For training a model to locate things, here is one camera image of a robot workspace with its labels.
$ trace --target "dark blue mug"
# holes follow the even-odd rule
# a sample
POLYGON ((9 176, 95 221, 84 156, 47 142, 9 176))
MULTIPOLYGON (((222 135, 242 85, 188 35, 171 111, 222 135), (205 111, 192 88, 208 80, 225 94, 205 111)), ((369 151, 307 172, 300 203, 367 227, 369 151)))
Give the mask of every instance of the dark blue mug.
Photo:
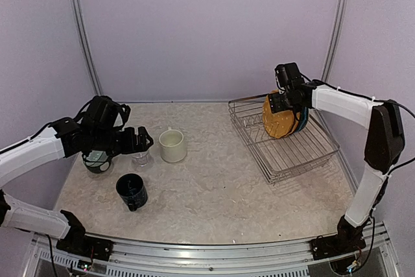
POLYGON ((134 173, 128 173, 118 179, 116 190, 130 211, 136 211, 145 205, 148 199, 143 179, 134 173))

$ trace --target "rack wire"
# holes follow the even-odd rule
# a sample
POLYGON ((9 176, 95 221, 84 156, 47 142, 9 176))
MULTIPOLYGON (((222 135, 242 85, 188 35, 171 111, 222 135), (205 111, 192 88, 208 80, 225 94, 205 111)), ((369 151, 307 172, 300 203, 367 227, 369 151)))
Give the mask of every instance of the rack wire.
POLYGON ((268 135, 263 124, 267 95, 229 101, 231 121, 257 162, 265 180, 274 184, 323 166, 338 151, 338 143, 310 112, 307 126, 286 138, 268 135))

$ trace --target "metal wire rack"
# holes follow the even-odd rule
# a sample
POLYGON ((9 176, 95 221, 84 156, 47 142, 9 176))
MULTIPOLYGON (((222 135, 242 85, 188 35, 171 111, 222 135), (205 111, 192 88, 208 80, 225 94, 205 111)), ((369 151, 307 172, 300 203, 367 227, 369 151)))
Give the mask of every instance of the metal wire rack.
POLYGON ((302 131, 287 138, 270 137, 262 120, 266 96, 232 100, 228 106, 233 125, 269 184, 323 166, 338 151, 338 143, 321 127, 314 112, 302 131))

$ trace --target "white wall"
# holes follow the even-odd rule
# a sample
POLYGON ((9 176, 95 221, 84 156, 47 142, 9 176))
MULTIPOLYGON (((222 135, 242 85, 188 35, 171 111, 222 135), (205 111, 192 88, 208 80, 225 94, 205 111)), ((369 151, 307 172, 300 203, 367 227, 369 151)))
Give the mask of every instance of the white wall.
POLYGON ((118 101, 229 100, 320 77, 337 0, 81 0, 97 73, 118 101))
MULTIPOLYGON (((415 1, 348 0, 330 83, 380 99, 395 99, 415 111, 415 1)), ((407 147, 415 156, 415 120, 402 112, 407 147)), ((366 132, 327 115, 357 180, 363 170, 366 132)), ((395 171, 375 214, 384 220, 404 277, 415 271, 414 164, 395 171)))
MULTIPOLYGON (((92 97, 69 0, 0 0, 0 149, 92 97)), ((72 159, 37 168, 4 190, 53 208, 72 159)), ((0 275, 21 276, 31 234, 0 228, 0 275)))

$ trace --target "beige table surface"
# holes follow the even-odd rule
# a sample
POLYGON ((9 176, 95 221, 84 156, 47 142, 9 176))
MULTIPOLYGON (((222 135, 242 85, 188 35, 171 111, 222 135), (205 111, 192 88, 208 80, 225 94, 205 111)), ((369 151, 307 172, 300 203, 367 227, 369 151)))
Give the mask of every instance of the beige table surface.
POLYGON ((225 103, 131 104, 128 125, 145 126, 154 159, 134 171, 118 156, 103 174, 76 160, 56 209, 73 212, 88 232, 164 243, 232 244, 282 241, 335 232, 351 200, 336 156, 320 167, 270 186, 231 125, 225 103), (188 142, 176 164, 160 158, 168 126, 188 142), (148 202, 135 212, 115 191, 120 176, 144 179, 148 202))

